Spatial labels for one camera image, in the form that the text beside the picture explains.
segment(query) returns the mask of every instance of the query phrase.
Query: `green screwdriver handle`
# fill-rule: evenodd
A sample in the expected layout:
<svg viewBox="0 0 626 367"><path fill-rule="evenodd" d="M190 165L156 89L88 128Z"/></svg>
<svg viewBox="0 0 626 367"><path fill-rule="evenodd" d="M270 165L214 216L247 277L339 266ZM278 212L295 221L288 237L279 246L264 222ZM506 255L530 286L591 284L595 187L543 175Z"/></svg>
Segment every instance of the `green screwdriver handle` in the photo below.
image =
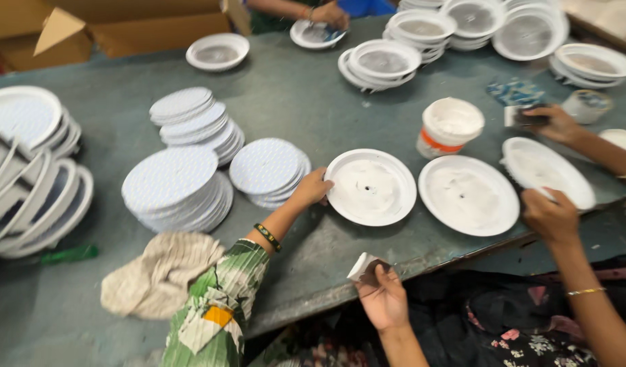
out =
<svg viewBox="0 0 626 367"><path fill-rule="evenodd" d="M41 263L44 265L54 265L59 263L71 263L93 259L98 255L98 248L93 245L77 246L73 249L54 252L41 256Z"/></svg>

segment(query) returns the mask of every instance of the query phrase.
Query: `worn table surface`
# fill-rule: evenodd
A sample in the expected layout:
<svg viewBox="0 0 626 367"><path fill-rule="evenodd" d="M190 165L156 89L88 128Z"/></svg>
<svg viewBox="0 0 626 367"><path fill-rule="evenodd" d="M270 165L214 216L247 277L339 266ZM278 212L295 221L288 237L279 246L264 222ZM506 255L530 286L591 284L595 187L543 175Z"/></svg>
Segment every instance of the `worn table surface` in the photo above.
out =
<svg viewBox="0 0 626 367"><path fill-rule="evenodd" d="M488 46L469 53L448 51L410 83L366 95L350 86L336 63L342 51L380 38L387 17L357 20L335 50L309 52L287 33L251 37L250 57L239 68L207 74L186 63L183 50L102 60L0 77L0 88L31 84L54 91L83 128L84 151L77 160L95 178L92 208L63 246L93 242L94 260L0 274L0 364L7 366L111 366L164 345L168 323L121 319L100 307L100 281L141 254L153 233L125 208L120 189L127 173L164 148L148 120L150 105L181 88L206 86L227 104L248 141L280 137L306 152L314 165L330 163L356 148L374 148L399 158L415 177L428 162L415 150L421 114L436 99L456 97L485 115L483 134L462 154L499 170L501 145L521 135L503 128L502 105L485 92L498 78L533 80L548 100L561 102L574 90L560 85L545 62L517 63ZM595 129L626 129L626 83L608 91L616 107ZM572 160L590 180L599 203L626 196L599 167ZM230 246L268 211L236 192L231 213L212 235ZM366 251L399 263L404 277L484 247L528 233L517 223L504 234L471 237L441 224L418 198L404 220L383 228L355 225L332 208L313 208L297 220L270 265L257 295L248 336L352 299L345 279Z"/></svg>

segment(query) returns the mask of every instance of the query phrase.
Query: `yellow patch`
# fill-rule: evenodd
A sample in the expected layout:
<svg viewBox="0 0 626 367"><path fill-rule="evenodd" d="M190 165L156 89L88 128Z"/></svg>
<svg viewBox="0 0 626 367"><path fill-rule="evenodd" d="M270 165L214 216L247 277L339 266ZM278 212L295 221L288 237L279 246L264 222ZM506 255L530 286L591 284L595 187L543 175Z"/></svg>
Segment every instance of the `yellow patch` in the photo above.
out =
<svg viewBox="0 0 626 367"><path fill-rule="evenodd" d="M227 325L227 322L229 322L232 317L232 310L223 310L215 305L211 306L211 308L209 308L209 311L207 311L204 316L202 316L204 320L215 322L216 324L220 325L220 327L225 327L225 325Z"/></svg>

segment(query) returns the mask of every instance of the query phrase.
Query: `beige cloth rag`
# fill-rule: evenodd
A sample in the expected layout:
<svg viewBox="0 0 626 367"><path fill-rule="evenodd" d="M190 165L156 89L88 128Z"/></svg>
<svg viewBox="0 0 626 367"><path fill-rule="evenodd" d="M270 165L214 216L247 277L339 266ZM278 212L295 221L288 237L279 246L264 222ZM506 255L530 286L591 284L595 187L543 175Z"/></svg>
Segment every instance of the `beige cloth rag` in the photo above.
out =
<svg viewBox="0 0 626 367"><path fill-rule="evenodd" d="M202 233L162 232L143 254L102 280L100 303L120 316L169 319L188 300L188 282L225 252Z"/></svg>

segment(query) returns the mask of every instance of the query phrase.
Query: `green bangle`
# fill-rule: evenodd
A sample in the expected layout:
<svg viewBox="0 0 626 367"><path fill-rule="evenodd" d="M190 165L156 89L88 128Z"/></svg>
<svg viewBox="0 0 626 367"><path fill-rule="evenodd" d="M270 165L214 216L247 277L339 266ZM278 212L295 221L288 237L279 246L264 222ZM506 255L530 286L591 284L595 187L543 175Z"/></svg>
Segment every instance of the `green bangle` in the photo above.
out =
<svg viewBox="0 0 626 367"><path fill-rule="evenodd" d="M254 225L254 228L258 230L259 233L261 233L263 237L268 240L268 242L270 242L270 245L275 248L276 252L281 251L281 245L279 245L279 241L276 240L276 238L270 233L269 230L265 229L265 227L260 225L259 223L256 223Z"/></svg>

